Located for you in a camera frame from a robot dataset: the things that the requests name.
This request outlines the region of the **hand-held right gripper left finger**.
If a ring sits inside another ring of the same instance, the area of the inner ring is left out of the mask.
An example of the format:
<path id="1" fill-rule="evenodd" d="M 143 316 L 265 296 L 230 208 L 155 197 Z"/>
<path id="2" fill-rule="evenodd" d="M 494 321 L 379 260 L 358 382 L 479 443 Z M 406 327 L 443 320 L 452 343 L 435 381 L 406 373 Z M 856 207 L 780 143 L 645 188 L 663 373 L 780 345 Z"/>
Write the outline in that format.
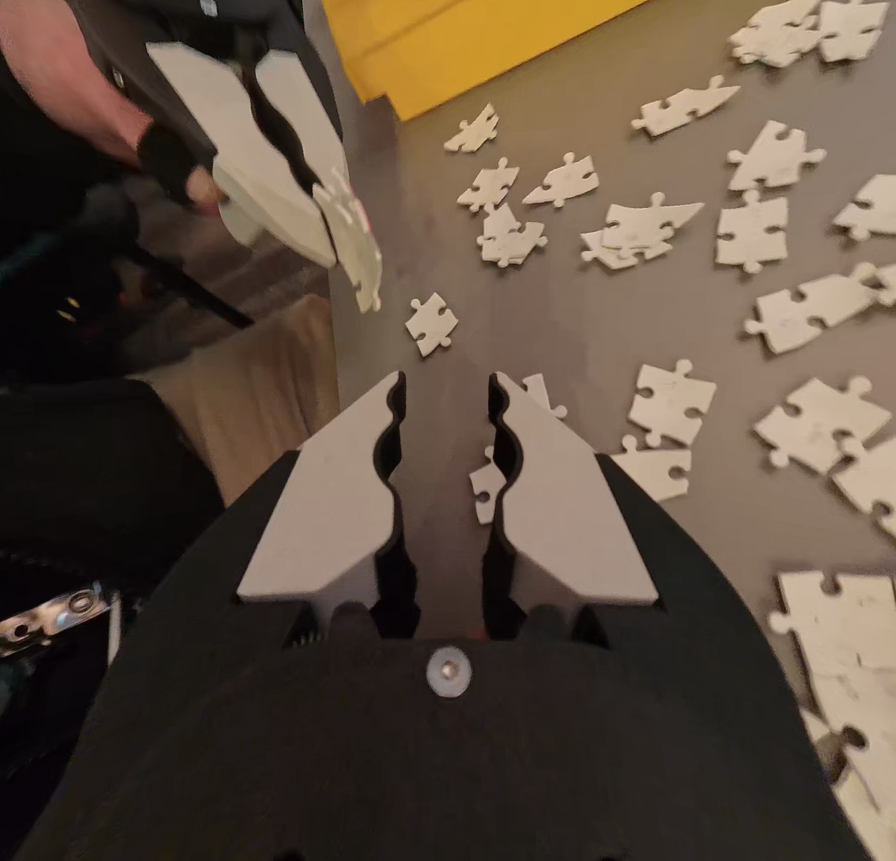
<path id="1" fill-rule="evenodd" d="M 316 613 L 381 598 L 376 557 L 399 532 L 385 442 L 404 419 L 394 371 L 304 442 L 240 581 L 244 602 L 304 601 Z"/>

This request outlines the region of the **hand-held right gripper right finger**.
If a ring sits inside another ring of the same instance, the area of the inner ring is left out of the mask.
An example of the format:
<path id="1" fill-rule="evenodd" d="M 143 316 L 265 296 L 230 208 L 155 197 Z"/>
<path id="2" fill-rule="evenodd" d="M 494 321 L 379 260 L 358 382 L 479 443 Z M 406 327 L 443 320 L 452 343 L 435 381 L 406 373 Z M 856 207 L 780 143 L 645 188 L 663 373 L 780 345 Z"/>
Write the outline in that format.
<path id="1" fill-rule="evenodd" d="M 497 495 L 485 552 L 485 609 L 650 606 L 658 590 L 598 453 L 508 375 L 488 380 Z"/>

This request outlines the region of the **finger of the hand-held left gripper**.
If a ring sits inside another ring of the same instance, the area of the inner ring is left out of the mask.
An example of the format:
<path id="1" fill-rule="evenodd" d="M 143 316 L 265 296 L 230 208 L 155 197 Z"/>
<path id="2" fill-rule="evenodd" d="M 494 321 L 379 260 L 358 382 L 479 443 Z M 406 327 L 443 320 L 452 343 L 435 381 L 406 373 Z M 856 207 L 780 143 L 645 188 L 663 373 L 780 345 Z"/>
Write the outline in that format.
<path id="1" fill-rule="evenodd" d="M 316 49 L 271 49 L 255 67 L 263 102 L 277 113 L 278 138 L 297 183 L 308 196 L 335 173 L 347 181 L 343 130 L 330 76 Z"/>
<path id="2" fill-rule="evenodd" d="M 214 146 L 210 172 L 226 196 L 218 211 L 230 235 L 251 249 L 268 234 L 326 269 L 335 266 L 319 207 L 263 137 L 230 65 L 181 42 L 148 42 L 146 49 Z"/>

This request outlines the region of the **small joined puzzle strip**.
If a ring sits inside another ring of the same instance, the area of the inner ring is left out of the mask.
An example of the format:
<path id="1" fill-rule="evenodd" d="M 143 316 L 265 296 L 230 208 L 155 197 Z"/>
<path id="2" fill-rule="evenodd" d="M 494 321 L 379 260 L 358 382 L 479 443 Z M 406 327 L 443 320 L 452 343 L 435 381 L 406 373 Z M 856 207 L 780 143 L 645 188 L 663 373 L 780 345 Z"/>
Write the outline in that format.
<path id="1" fill-rule="evenodd" d="M 338 168 L 313 187 L 337 262 L 355 291 L 361 313 L 379 311 L 383 257 L 361 200 Z"/>

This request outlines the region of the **white puzzle pieces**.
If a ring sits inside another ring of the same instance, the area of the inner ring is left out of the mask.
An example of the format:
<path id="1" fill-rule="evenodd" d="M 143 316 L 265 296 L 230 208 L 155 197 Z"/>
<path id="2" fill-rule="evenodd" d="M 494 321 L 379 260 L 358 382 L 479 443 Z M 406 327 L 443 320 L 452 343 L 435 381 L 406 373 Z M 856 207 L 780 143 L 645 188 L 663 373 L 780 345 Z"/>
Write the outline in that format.
<path id="1" fill-rule="evenodd" d="M 479 161 L 409 154 L 454 350 L 751 541 L 893 542 L 894 0 L 656 0 L 509 81 Z"/>

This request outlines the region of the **person's left hand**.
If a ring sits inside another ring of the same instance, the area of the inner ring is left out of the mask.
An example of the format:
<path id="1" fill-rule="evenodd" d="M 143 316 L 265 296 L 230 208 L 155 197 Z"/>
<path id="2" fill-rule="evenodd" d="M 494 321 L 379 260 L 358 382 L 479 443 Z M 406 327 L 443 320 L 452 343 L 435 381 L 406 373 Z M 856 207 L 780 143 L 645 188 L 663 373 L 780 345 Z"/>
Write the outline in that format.
<path id="1" fill-rule="evenodd" d="M 100 71 L 64 0 L 1 0 L 2 58 L 13 82 L 67 134 L 140 168 L 152 117 Z"/>

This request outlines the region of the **person's beige trousers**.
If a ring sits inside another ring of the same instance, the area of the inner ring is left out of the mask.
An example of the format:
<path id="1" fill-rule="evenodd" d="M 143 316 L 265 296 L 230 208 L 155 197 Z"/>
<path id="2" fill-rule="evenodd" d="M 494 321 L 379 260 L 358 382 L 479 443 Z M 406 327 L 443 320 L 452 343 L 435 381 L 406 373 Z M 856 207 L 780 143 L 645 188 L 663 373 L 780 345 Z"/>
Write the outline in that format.
<path id="1" fill-rule="evenodd" d="M 229 507 L 340 412 L 330 302 L 308 294 L 133 378 L 161 398 Z"/>

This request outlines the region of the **black chair leg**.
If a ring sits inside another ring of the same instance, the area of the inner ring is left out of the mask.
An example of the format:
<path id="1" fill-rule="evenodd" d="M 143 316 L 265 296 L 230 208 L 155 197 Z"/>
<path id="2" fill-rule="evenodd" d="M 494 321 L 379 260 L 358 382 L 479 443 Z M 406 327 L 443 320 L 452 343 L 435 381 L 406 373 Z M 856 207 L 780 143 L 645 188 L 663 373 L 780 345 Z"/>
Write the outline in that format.
<path id="1" fill-rule="evenodd" d="M 247 329 L 254 325 L 241 310 L 198 283 L 183 269 L 180 258 L 157 256 L 138 243 L 133 243 L 126 257 L 142 267 L 164 289 L 184 299 L 191 307 L 206 311 L 236 329 Z"/>

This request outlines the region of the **yellow box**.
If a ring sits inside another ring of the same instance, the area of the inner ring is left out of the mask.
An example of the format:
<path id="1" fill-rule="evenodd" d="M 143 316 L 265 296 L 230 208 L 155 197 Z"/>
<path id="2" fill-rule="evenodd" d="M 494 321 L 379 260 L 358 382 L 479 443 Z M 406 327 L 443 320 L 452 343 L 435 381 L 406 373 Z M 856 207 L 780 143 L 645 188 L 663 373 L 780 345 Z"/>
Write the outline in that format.
<path id="1" fill-rule="evenodd" d="M 652 0 L 321 0 L 358 99 L 408 121 Z"/>

